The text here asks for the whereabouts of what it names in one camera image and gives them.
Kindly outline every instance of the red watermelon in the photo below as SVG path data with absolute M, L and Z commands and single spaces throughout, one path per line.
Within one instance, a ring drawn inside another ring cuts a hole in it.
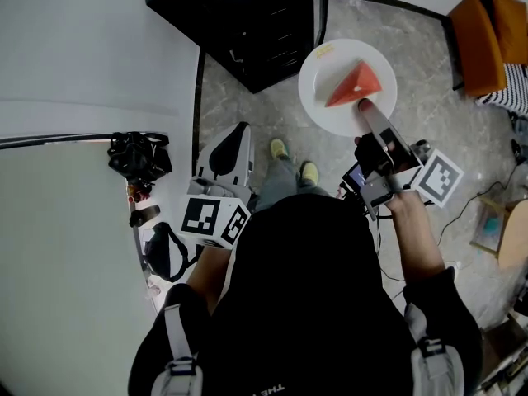
M 380 81 L 372 68 L 363 60 L 337 86 L 328 98 L 326 107 L 340 106 L 382 91 Z

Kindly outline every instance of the striped cloth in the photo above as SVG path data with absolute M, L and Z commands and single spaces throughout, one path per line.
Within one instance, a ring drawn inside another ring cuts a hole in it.
M 476 99 L 478 105 L 493 104 L 514 111 L 518 115 L 528 115 L 528 69 L 522 64 L 504 64 L 506 88 Z

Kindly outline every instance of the tile floor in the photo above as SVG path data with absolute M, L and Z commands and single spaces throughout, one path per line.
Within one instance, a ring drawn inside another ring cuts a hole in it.
M 378 49 L 391 63 L 398 81 L 398 102 L 390 120 L 408 143 L 428 139 L 464 171 L 463 181 L 444 209 L 429 207 L 436 238 L 443 226 L 456 217 L 465 202 L 495 181 L 505 182 L 514 167 L 510 150 L 512 128 L 507 113 L 493 107 L 478 107 L 453 84 L 450 57 L 443 28 L 438 20 L 415 12 L 359 0 L 330 0 L 325 40 L 362 40 Z M 266 174 L 268 143 L 272 137 L 286 140 L 300 165 L 315 161 L 321 186 L 337 193 L 341 176 L 356 161 L 351 139 L 330 134 L 314 124 L 301 106 L 297 77 L 256 95 L 248 92 L 211 57 L 205 60 L 200 113 L 200 147 L 216 133 L 245 120 L 256 140 L 256 166 L 252 185 L 258 189 Z M 528 168 L 521 166 L 506 193 L 497 186 L 490 194 L 510 200 L 524 195 Z M 500 271 L 485 252 L 470 247 L 479 213 L 473 202 L 442 239 L 447 262 L 460 268 L 456 284 L 478 324 L 487 328 L 500 322 L 516 295 L 524 267 Z M 375 223 L 371 224 L 375 235 Z M 381 221 L 380 263 L 392 277 L 401 278 L 399 252 L 390 220 Z M 384 277 L 389 296 L 403 284 Z M 402 309 L 404 299 L 394 303 Z

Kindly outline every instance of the black sleeve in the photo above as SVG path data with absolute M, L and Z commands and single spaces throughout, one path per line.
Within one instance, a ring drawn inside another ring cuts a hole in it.
M 163 307 L 175 304 L 181 304 L 181 324 L 191 352 L 196 353 L 209 326 L 210 316 L 207 305 L 191 287 L 184 284 L 175 285 L 168 291 Z M 162 310 L 135 356 L 129 377 L 129 396 L 150 396 L 156 377 L 163 372 L 165 365 L 171 360 L 171 347 Z
M 483 364 L 482 336 L 473 316 L 455 288 L 452 267 L 426 280 L 408 285 L 403 295 L 426 316 L 427 335 L 439 337 L 460 355 L 464 366 L 464 394 L 473 394 Z

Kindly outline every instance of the white plate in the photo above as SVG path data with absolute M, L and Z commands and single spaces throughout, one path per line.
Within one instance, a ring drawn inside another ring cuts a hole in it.
M 370 132 L 357 111 L 357 102 L 325 107 L 336 86 L 361 60 L 374 70 L 383 91 L 368 96 L 386 116 L 392 115 L 398 87 L 387 59 L 374 47 L 358 40 L 340 39 L 321 44 L 303 63 L 299 74 L 299 96 L 304 109 L 322 128 L 341 136 Z

